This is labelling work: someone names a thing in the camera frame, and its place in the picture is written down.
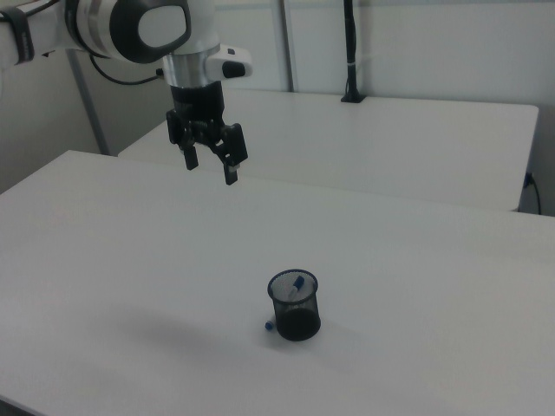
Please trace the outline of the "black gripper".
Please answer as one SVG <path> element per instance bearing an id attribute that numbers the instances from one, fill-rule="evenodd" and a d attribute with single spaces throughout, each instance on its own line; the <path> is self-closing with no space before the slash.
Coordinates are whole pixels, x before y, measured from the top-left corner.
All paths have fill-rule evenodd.
<path id="1" fill-rule="evenodd" d="M 193 142 L 217 146 L 224 169 L 225 183 L 238 180 L 238 168 L 248 158 L 242 127 L 223 121 L 225 109 L 222 84 L 214 82 L 199 88 L 171 87 L 174 109 L 166 113 L 169 140 L 180 146 L 186 169 L 199 166 Z"/>

